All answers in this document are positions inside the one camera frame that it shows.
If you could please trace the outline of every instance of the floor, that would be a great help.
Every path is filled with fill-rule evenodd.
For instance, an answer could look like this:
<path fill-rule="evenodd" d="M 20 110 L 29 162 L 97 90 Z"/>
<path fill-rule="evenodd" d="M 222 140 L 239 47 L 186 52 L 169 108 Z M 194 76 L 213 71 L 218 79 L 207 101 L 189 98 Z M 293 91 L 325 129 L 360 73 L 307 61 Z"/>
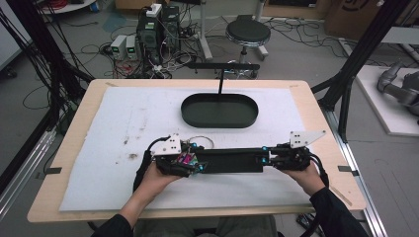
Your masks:
<path fill-rule="evenodd" d="M 112 4 L 107 3 L 100 13 L 80 10 L 59 17 L 73 51 L 84 62 L 85 67 L 96 78 L 111 78 L 111 64 L 106 57 L 95 53 L 97 46 L 111 41 L 119 34 L 134 33 L 136 15 L 120 13 Z M 227 17 L 207 20 L 209 36 L 212 36 L 209 37 L 209 47 L 214 62 L 238 58 L 240 47 L 223 37 L 225 21 L 232 20 L 233 18 Z M 273 23 L 272 26 L 275 28 L 272 29 L 272 37 L 266 44 L 270 55 L 261 61 L 257 53 L 253 51 L 248 53 L 249 61 L 261 65 L 258 79 L 305 80 L 310 86 L 314 86 L 334 76 L 345 63 L 343 49 L 336 40 L 323 33 L 321 22 L 287 20 Z M 323 46 L 319 45 L 318 39 L 321 39 Z M 68 52 L 64 47 L 61 49 L 63 52 Z M 397 59 L 402 59 L 411 67 L 418 66 L 392 44 L 382 44 L 368 64 L 389 65 Z M 42 82 L 37 78 L 27 58 L 20 55 L 11 65 L 18 72 L 16 78 L 8 78 L 4 73 L 0 75 L 2 123 L 0 172 L 4 171 L 39 123 L 46 112 L 46 109 L 42 108 L 47 105 L 46 89 L 42 87 Z M 172 74 L 173 78 L 208 79 L 216 76 L 212 70 L 199 70 L 196 74 L 194 70 L 187 68 L 178 69 Z M 321 98 L 322 94 L 318 93 L 316 97 Z M 34 176 L 0 222 L 2 236 L 64 237 L 89 236 L 92 233 L 85 222 L 33 224 L 26 218 L 42 184 L 42 180 L 37 179 L 36 174 L 42 171 L 44 163 L 53 155 L 61 139 L 61 135 L 56 138 Z M 418 236 L 419 188 L 414 184 L 417 177 L 416 167 L 419 166 L 417 159 L 419 138 L 387 135 L 360 87 L 354 83 L 348 120 L 348 139 L 387 235 Z M 361 214 L 354 214 L 357 218 L 363 219 Z M 276 219 L 278 229 L 285 236 L 295 236 L 303 232 L 302 228 L 295 224 L 294 215 L 277 215 Z"/>

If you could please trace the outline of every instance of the round stool seat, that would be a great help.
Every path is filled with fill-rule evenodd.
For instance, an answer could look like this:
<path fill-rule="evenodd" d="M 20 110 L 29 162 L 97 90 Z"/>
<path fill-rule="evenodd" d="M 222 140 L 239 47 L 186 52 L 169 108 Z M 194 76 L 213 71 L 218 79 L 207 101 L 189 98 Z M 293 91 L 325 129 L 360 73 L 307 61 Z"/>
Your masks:
<path fill-rule="evenodd" d="M 265 25 L 253 20 L 237 20 L 227 25 L 228 39 L 244 46 L 257 47 L 268 42 L 271 31 Z"/>

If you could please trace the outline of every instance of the black stool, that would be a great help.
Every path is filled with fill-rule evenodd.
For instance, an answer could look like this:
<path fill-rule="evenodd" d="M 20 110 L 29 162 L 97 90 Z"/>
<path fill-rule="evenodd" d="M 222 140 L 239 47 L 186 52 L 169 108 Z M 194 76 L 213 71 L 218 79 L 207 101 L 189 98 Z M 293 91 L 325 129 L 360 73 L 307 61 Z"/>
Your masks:
<path fill-rule="evenodd" d="M 258 47 L 264 45 L 269 41 L 271 31 L 267 26 L 260 22 L 253 21 L 251 19 L 239 19 L 227 25 L 225 35 L 229 40 L 243 45 L 239 60 L 232 60 L 228 63 L 249 63 L 246 62 L 247 47 Z M 257 71 L 249 72 L 247 70 L 228 70 L 224 71 L 224 73 L 234 74 L 236 79 L 241 77 L 256 79 L 258 74 Z"/>

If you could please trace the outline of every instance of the person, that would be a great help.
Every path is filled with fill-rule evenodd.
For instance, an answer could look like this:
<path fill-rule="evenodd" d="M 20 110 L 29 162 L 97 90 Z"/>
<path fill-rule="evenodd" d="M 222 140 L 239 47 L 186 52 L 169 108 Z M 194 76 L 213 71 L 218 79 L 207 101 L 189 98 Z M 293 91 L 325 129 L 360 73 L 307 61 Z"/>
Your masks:
<path fill-rule="evenodd" d="M 365 229 L 355 219 L 351 212 L 349 212 L 345 204 L 324 186 L 313 162 L 311 162 L 304 171 L 283 172 L 291 176 L 303 190 L 311 196 L 310 201 L 316 210 L 316 215 L 318 215 L 320 220 L 320 226 L 326 236 L 368 236 Z M 180 177 L 163 175 L 157 169 L 155 162 L 152 162 L 145 172 L 141 184 L 126 202 L 124 207 L 118 214 L 100 226 L 92 237 L 133 236 L 132 229 L 143 210 L 155 197 L 163 192 L 170 183 L 178 179 L 180 179 Z M 257 223 L 255 222 L 256 218 L 257 217 L 253 216 L 253 219 L 250 218 L 247 219 L 247 222 L 244 222 L 247 225 L 246 231 L 249 229 L 251 230 L 251 225 Z M 218 227 L 222 227 L 222 230 L 217 232 L 218 235 L 208 236 L 250 236 L 248 234 L 243 234 L 243 232 L 228 230 L 228 228 L 239 226 L 239 221 L 241 221 L 240 217 L 226 218 L 222 223 L 218 224 Z M 272 236 L 261 234 L 262 232 L 260 231 L 273 232 L 276 234 L 275 221 L 273 221 L 272 215 L 268 218 L 266 218 L 266 216 L 265 218 L 262 218 L 262 225 L 259 226 L 263 226 L 263 228 L 254 232 L 258 233 L 254 236 Z"/>

